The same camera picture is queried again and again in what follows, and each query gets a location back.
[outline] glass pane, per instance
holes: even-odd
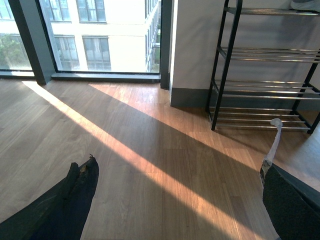
[[[55,42],[57,52],[64,71],[77,71],[79,69],[79,59],[75,44],[75,39],[70,36],[56,36]]]
[[[39,2],[59,71],[159,73],[159,0]]]
[[[8,0],[0,0],[0,16],[0,70],[32,70]]]
[[[88,21],[88,13],[86,9],[84,8],[79,9],[79,18],[80,18],[80,21]]]

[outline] hardwood floorboard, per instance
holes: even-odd
[[[159,84],[31,85],[0,80],[0,222],[93,154],[81,240],[278,238],[259,177],[275,131],[211,131],[203,108],[170,107]],[[320,191],[319,145],[319,128],[283,131],[274,161]]]

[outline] building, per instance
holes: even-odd
[[[59,71],[155,71],[158,0],[42,0],[40,5]],[[21,43],[8,0],[0,0],[0,18],[0,34]],[[23,47],[20,54],[27,56]]]

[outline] tree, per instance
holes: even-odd
[[[30,68],[24,46],[11,34],[0,35],[0,69],[13,70]]]

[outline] black metal shoe rack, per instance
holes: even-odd
[[[304,100],[320,100],[320,90],[310,83],[313,73],[320,62],[320,49],[244,48],[234,47],[234,43],[240,15],[300,15],[320,17],[320,13],[292,9],[242,8],[242,3],[242,0],[237,0],[236,7],[229,7],[229,0],[225,0],[224,2],[212,77],[205,107],[212,122],[211,129],[214,131],[216,126],[274,128],[270,125],[271,119],[280,118],[283,122],[283,129],[304,130],[312,134],[320,121],[320,112],[315,120],[310,123],[298,111],[298,106]],[[221,43],[227,13],[234,15],[233,24],[228,46],[222,47]],[[216,71],[219,55],[224,59],[224,66],[221,79],[217,80]],[[227,79],[231,60],[309,63],[311,67],[304,82],[231,80]],[[215,91],[217,98],[215,106],[210,106],[213,91]],[[221,103],[224,98],[248,98],[251,101],[255,99],[294,100],[294,104],[291,109],[222,107]]]

